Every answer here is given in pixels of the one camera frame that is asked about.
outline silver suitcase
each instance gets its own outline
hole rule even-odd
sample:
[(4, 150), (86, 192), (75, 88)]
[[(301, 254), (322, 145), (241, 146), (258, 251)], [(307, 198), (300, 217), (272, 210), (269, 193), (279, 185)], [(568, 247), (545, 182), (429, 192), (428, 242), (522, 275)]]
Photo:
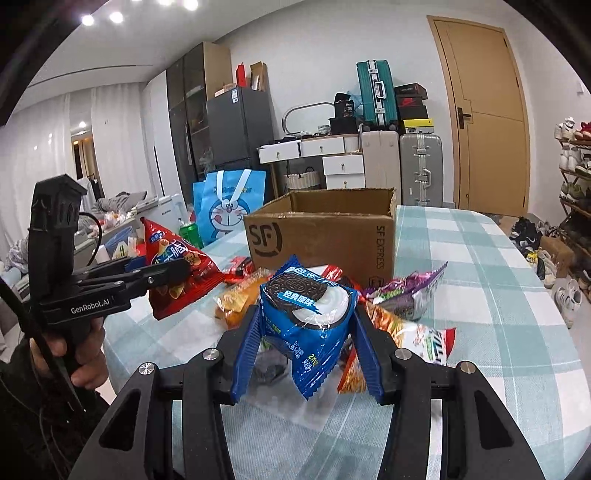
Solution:
[(396, 190), (400, 198), (400, 149), (398, 133), (375, 131), (361, 133), (365, 187)]
[(434, 134), (405, 134), (400, 138), (402, 204), (443, 206), (443, 151)]

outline green bottle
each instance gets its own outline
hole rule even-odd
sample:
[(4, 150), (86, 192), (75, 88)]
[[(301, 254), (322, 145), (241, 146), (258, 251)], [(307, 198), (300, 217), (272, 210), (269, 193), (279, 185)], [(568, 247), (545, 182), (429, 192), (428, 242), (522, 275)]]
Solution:
[(194, 247), (197, 247), (198, 249), (203, 248), (203, 241), (201, 240), (201, 236), (199, 236), (199, 230), (196, 223), (187, 223), (183, 225), (178, 232), (180, 236)]

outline wooden door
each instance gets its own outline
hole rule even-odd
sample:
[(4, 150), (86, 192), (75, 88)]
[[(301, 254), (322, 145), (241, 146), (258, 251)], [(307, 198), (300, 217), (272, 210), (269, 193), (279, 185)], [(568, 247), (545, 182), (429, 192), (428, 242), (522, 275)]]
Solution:
[(523, 215), (529, 189), (527, 114), (505, 33), (452, 19), (433, 23), (449, 72), (448, 95), (450, 87), (453, 92), (459, 207)]

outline oreo cookie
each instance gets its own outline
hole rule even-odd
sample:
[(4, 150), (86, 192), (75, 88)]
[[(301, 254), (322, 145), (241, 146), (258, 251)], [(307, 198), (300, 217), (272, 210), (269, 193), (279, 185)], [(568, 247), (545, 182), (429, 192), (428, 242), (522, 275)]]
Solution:
[(304, 398), (339, 359), (357, 298), (356, 290), (303, 268), (295, 257), (261, 286), (261, 333), (292, 360), (292, 377)]

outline purple candy wrapper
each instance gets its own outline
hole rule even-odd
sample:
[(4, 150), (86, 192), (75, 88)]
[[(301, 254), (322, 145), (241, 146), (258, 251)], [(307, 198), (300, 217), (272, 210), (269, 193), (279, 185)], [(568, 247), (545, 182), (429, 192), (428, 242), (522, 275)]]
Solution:
[(432, 272), (413, 272), (408, 277), (397, 277), (383, 287), (364, 291), (363, 295), (374, 305), (403, 320), (418, 320), (427, 311), (446, 267), (447, 262)]

